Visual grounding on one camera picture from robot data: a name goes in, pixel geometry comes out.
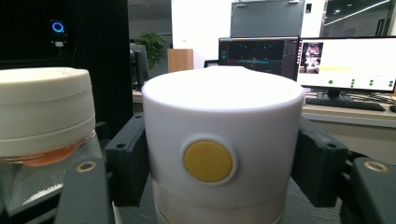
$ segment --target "computer mouse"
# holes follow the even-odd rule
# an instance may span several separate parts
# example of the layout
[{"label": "computer mouse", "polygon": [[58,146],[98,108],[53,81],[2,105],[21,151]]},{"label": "computer mouse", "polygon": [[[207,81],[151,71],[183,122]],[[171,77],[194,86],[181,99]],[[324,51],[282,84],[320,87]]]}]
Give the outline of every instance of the computer mouse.
[{"label": "computer mouse", "polygon": [[393,113],[396,113],[396,105],[390,105],[389,110]]}]

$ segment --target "blue light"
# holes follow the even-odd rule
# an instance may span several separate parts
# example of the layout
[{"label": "blue light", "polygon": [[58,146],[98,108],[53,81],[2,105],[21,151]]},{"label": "blue light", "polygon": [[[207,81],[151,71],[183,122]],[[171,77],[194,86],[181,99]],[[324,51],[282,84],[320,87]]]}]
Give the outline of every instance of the blue light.
[{"label": "blue light", "polygon": [[53,31],[55,31],[55,32],[57,32],[57,33],[61,33],[61,32],[63,32],[64,31],[64,25],[63,24],[61,24],[60,22],[54,22],[53,24],[52,24],[52,30]]}]

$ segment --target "keyboard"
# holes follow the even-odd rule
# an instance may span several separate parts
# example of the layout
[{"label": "keyboard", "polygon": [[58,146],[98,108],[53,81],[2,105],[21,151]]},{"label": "keyboard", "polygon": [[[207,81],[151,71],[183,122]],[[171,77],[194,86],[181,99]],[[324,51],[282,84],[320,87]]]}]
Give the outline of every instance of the keyboard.
[{"label": "keyboard", "polygon": [[385,108],[378,103],[355,102],[355,101],[341,101],[341,100],[325,100],[317,98],[305,98],[308,105],[325,105],[334,107],[343,107],[350,109],[385,111]]}]

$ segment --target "green potted plant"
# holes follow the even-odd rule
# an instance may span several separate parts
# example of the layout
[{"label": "green potted plant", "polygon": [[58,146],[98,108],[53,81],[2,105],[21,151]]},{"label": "green potted plant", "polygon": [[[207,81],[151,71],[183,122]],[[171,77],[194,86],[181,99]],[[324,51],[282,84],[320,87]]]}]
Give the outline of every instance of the green potted plant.
[{"label": "green potted plant", "polygon": [[142,33],[136,40],[136,45],[146,46],[146,52],[148,55],[148,68],[151,70],[154,68],[161,59],[165,58],[163,44],[165,39],[155,33]]}]

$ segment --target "yellow circle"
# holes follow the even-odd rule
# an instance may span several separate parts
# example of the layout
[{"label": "yellow circle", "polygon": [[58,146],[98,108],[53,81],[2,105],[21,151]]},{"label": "yellow circle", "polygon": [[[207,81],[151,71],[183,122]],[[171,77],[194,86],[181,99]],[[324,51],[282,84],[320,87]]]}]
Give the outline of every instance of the yellow circle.
[{"label": "yellow circle", "polygon": [[191,144],[184,153],[187,171],[203,182],[218,182],[233,169],[233,157],[223,145],[213,141]]}]

